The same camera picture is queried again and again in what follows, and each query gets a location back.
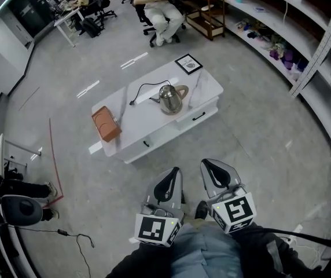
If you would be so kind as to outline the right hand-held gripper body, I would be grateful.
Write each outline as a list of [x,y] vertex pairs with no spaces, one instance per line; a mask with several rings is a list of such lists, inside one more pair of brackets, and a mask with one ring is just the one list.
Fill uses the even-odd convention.
[[244,184],[208,189],[209,215],[225,234],[248,227],[256,217],[252,194]]

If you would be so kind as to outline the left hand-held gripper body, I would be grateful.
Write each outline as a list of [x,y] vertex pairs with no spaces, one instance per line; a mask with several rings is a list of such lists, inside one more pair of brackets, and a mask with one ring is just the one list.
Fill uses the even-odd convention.
[[183,211],[144,203],[135,219],[135,240],[159,247],[171,247],[183,225]]

